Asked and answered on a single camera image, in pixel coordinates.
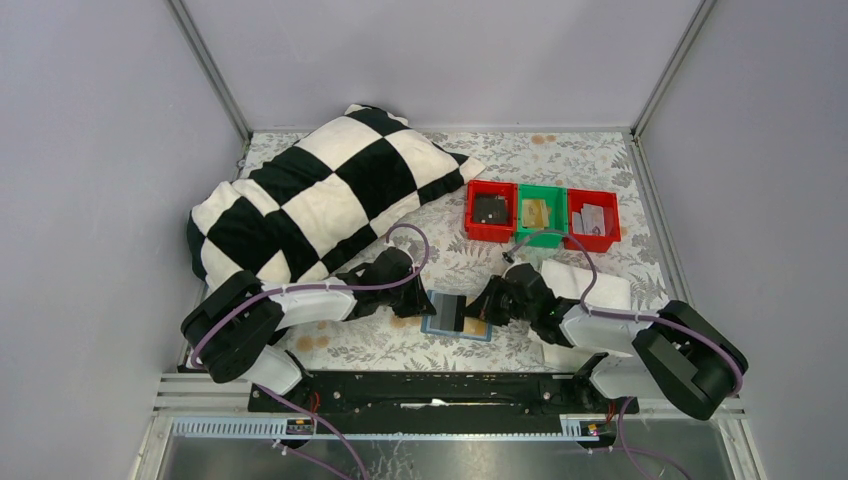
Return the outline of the blue card holder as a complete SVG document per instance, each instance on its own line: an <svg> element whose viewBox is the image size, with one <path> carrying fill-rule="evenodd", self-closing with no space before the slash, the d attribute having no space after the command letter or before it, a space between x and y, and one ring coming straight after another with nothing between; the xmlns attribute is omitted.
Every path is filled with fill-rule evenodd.
<svg viewBox="0 0 848 480"><path fill-rule="evenodd" d="M420 330L423 334L481 342L492 340L491 325L464 315L469 303L466 295L435 290L429 290L427 295L436 313L422 317Z"/></svg>

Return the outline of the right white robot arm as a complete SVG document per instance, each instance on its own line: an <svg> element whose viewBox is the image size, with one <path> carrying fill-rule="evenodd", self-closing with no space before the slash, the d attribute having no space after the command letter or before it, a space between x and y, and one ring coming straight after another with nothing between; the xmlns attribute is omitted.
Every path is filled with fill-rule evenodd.
<svg viewBox="0 0 848 480"><path fill-rule="evenodd" d="M597 412L612 399L665 399L697 420L736 395L746 357L691 305L671 300L633 311L630 283L545 260L515 263L490 278L465 308L493 326L529 326L544 364L578 379L575 402Z"/></svg>

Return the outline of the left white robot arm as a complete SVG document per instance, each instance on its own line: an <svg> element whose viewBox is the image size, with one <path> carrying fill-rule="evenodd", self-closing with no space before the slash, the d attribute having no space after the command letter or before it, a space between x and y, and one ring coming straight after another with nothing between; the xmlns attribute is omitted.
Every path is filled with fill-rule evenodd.
<svg viewBox="0 0 848 480"><path fill-rule="evenodd" d="M288 411L309 401L306 370L276 343L301 324L357 320L387 307L400 318L436 308L405 251L389 247L372 262L317 283L275 285L250 271L231 276L182 322L193 367L218 384L247 380L271 392Z"/></svg>

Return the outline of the black credit card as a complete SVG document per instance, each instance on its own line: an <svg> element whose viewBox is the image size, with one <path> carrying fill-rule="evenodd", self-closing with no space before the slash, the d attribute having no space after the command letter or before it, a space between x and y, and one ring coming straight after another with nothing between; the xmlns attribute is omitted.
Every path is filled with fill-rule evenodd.
<svg viewBox="0 0 848 480"><path fill-rule="evenodd" d="M436 293L432 303L437 309L429 323L432 329L455 333L463 331L465 295Z"/></svg>

